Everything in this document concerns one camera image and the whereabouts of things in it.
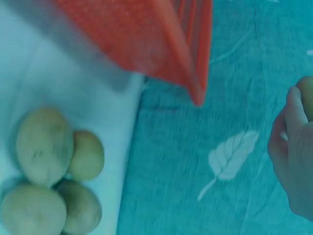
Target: orange mesh bag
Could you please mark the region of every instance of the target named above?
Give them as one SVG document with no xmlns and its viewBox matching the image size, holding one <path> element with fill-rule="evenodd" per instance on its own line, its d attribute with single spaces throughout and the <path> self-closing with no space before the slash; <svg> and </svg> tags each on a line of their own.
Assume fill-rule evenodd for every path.
<svg viewBox="0 0 313 235">
<path fill-rule="evenodd" d="M 185 86 L 203 103 L 212 0 L 54 0 L 116 62 Z"/>
</svg>

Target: leaf pattern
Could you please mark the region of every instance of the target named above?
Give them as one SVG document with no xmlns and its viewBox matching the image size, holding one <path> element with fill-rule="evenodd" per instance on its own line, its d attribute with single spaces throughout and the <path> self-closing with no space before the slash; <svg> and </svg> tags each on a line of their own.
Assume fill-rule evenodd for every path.
<svg viewBox="0 0 313 235">
<path fill-rule="evenodd" d="M 198 201 L 216 183 L 217 179 L 229 181 L 235 178 L 253 151 L 258 138 L 259 133 L 256 131 L 242 131 L 220 143 L 216 149 L 210 152 L 209 165 L 215 177 L 200 191 Z"/>
</svg>

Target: small potato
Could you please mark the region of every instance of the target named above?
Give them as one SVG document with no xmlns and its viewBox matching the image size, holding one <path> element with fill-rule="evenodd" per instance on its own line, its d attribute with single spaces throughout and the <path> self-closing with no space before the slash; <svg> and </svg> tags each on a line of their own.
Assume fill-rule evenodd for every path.
<svg viewBox="0 0 313 235">
<path fill-rule="evenodd" d="M 301 78 L 297 85 L 301 91 L 304 112 L 309 121 L 313 121 L 313 76 Z"/>
<path fill-rule="evenodd" d="M 33 184 L 50 187 L 59 181 L 68 169 L 73 149 L 73 131 L 54 109 L 30 113 L 19 128 L 17 159 Z"/>
<path fill-rule="evenodd" d="M 60 235 L 66 217 L 62 197 L 34 185 L 17 186 L 1 205 L 2 222 L 10 235 Z"/>
<path fill-rule="evenodd" d="M 89 131 L 74 132 L 74 154 L 68 172 L 74 180 L 91 180 L 104 166 L 104 150 L 99 138 Z"/>
<path fill-rule="evenodd" d="M 88 234 L 94 230 L 102 218 L 101 205 L 96 196 L 85 186 L 63 181 L 57 191 L 67 206 L 67 219 L 63 228 L 70 235 Z"/>
</svg>

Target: teal tablecloth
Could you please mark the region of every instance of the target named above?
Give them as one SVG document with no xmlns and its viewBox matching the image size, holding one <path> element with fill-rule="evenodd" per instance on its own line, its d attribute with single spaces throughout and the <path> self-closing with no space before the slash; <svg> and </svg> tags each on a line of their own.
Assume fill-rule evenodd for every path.
<svg viewBox="0 0 313 235">
<path fill-rule="evenodd" d="M 143 92 L 118 234 L 313 235 L 266 152 L 288 87 L 313 74 L 313 1 L 213 5 L 205 105 L 154 80 Z"/>
</svg>

